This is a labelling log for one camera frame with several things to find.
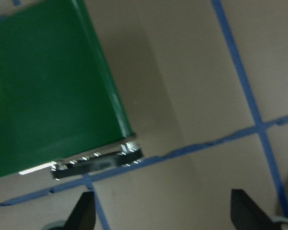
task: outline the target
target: blue tape line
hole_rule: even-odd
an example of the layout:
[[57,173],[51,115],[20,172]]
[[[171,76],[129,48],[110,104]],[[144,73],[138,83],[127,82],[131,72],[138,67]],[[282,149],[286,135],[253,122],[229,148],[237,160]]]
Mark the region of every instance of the blue tape line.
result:
[[[266,125],[266,128],[269,128],[273,125],[281,126],[284,124],[288,124],[288,116],[284,116],[284,117],[275,119],[273,121],[267,122],[265,125]],[[242,130],[240,130],[240,131],[238,131],[232,135],[229,135],[229,136],[226,136],[226,137],[214,140],[214,141],[209,141],[209,142],[202,143],[202,144],[189,145],[189,146],[186,146],[186,147],[183,147],[180,149],[176,149],[164,157],[155,156],[155,157],[144,159],[141,163],[131,165],[130,167],[118,167],[118,168],[115,168],[115,169],[112,169],[109,171],[105,171],[102,173],[98,173],[98,174],[95,174],[92,176],[90,176],[89,174],[84,174],[82,179],[77,179],[74,181],[66,182],[63,184],[56,185],[54,187],[42,189],[42,190],[37,191],[37,192],[29,193],[29,194],[26,194],[24,196],[10,199],[8,201],[0,203],[0,207],[16,205],[16,204],[19,204],[22,202],[30,201],[32,199],[40,198],[42,196],[47,196],[51,193],[53,193],[53,194],[58,193],[58,192],[61,192],[61,191],[67,190],[67,189],[71,189],[71,188],[74,188],[77,186],[81,186],[81,185],[86,185],[88,187],[88,189],[94,190],[92,182],[100,181],[100,180],[103,180],[103,179],[106,179],[106,178],[109,178],[112,176],[127,173],[130,171],[140,169],[140,168],[143,168],[146,166],[150,166],[153,164],[157,164],[157,163],[169,160],[169,159],[173,159],[176,157],[184,156],[186,154],[190,154],[193,152],[204,150],[204,149],[216,146],[216,145],[220,145],[222,143],[226,143],[229,141],[233,141],[233,140],[236,140],[239,138],[246,137],[246,136],[251,135],[251,134],[255,134],[256,132],[257,132],[257,129],[255,126],[250,127],[250,128],[245,128],[245,129],[242,129]]]
[[252,93],[252,89],[250,87],[247,74],[245,72],[236,42],[234,40],[229,23],[227,21],[222,3],[220,0],[212,0],[212,5],[216,12],[217,18],[219,20],[223,35],[225,37],[225,40],[228,45],[228,49],[230,51],[232,60],[234,62],[239,80],[241,82],[244,94],[246,96],[246,100],[248,102],[249,108],[254,118],[256,127],[258,129],[259,138],[262,142],[264,152],[265,152],[268,164],[269,164],[269,168],[270,168],[272,178],[273,178],[276,191],[278,194],[278,199],[283,208],[284,215],[288,218],[288,199],[286,196],[284,185],[279,175],[279,171],[276,165],[276,161],[273,155],[273,151],[272,151],[268,136],[265,131],[266,125],[262,122],[259,109],[255,101],[255,97]]
[[100,201],[98,199],[97,193],[95,193],[95,206],[96,206],[96,211],[97,211],[100,223],[102,225],[102,229],[103,230],[111,230],[109,223],[107,221],[106,215],[105,215],[105,213],[102,209],[102,206],[100,204]]
[[204,150],[204,149],[216,146],[216,145],[220,145],[220,144],[225,143],[225,142],[233,141],[233,140],[236,140],[236,139],[239,139],[239,138],[242,138],[242,137],[254,134],[254,133],[256,133],[256,127],[245,128],[245,129],[242,129],[242,130],[240,130],[240,131],[238,131],[232,135],[226,136],[226,137],[221,138],[221,139],[209,141],[209,142],[206,142],[203,144],[189,145],[189,146],[186,146],[184,148],[174,150],[171,153],[169,153],[168,155],[163,156],[163,157],[155,156],[155,157],[147,158],[147,159],[144,159],[139,164],[132,164],[130,167],[118,167],[118,168],[115,168],[112,170],[108,170],[105,172],[101,172],[101,173],[92,175],[91,180],[94,182],[100,181],[100,180],[103,180],[103,179],[106,179],[106,178],[109,178],[112,176],[116,176],[116,175],[119,175],[122,173],[127,173],[130,171],[140,169],[140,168],[143,168],[143,167],[146,167],[149,165],[157,164],[157,163],[169,160],[169,159],[181,157],[181,156],[184,156],[186,154],[190,154],[193,152]]
[[7,201],[4,201],[2,203],[0,203],[0,207],[5,207],[5,206],[12,206],[12,205],[16,205],[16,204],[20,204],[26,201],[30,201],[33,199],[37,199],[43,196],[48,196],[49,194],[54,194],[54,193],[58,193],[70,188],[75,188],[77,186],[83,185],[84,181],[83,179],[78,179],[78,180],[74,180],[74,181],[70,181],[67,183],[63,183],[63,184],[59,184],[57,186],[54,187],[49,187],[49,188],[45,188],[42,189],[40,191],[37,192],[33,192],[33,193],[29,193],[17,198],[13,198]]
[[19,6],[21,4],[20,0],[13,0],[14,6]]
[[277,125],[277,126],[283,126],[288,124],[288,116],[284,116],[278,119],[275,119],[273,121],[269,121],[265,124],[266,128],[270,128],[271,126]]

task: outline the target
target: green panel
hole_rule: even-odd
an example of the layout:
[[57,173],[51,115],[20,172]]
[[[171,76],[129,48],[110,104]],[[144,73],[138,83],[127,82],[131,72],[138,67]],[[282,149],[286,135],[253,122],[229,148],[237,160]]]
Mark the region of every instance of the green panel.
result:
[[0,176],[131,135],[82,0],[0,22]]

